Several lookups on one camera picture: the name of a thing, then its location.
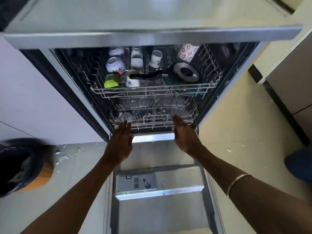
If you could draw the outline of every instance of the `person's right hand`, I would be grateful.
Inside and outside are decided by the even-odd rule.
[[[192,126],[187,125],[182,118],[177,115],[174,115],[172,120],[174,121],[174,127],[172,127],[175,135],[174,141],[183,152],[190,155],[190,153],[202,146]]]

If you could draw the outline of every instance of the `upper dish rack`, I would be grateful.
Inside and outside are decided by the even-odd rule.
[[[173,46],[155,46],[149,47],[151,49],[158,49],[163,53],[163,63],[161,66],[170,65],[176,60],[177,48]],[[147,47],[143,48],[144,58],[144,73],[148,74],[149,67],[149,54]],[[87,55],[87,63],[82,71],[90,84],[90,89],[95,93],[101,95],[103,98],[148,98],[165,96],[165,95],[186,95],[197,96],[205,94],[209,89],[215,88],[222,78],[222,71],[218,66],[208,44],[202,44],[190,62],[191,65],[196,67],[202,75],[202,82],[195,84],[180,84],[180,85],[167,85],[164,81],[163,75],[161,79],[157,80],[140,80],[140,86],[129,88],[126,86],[126,75],[121,75],[121,83],[119,87],[105,89],[103,88],[105,77],[108,74],[105,68],[105,63],[108,59],[105,50],[99,50],[94,54]],[[130,68],[130,48],[125,48],[124,61],[126,63],[126,71]]]

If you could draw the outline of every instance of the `white mug with red flowers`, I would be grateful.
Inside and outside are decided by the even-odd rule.
[[[181,45],[177,56],[183,61],[190,62],[193,59],[198,48],[199,46],[193,46],[191,44],[183,44]]]

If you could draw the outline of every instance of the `person's left arm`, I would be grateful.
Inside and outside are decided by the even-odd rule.
[[[115,130],[95,167],[21,234],[77,234],[107,177],[132,150],[131,123]]]

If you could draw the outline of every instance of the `black handle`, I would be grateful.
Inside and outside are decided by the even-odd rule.
[[[158,78],[162,77],[162,74],[163,74],[162,70],[157,70],[151,74],[131,74],[131,75],[129,75],[129,78],[130,79],[151,79],[151,78],[158,79]]]

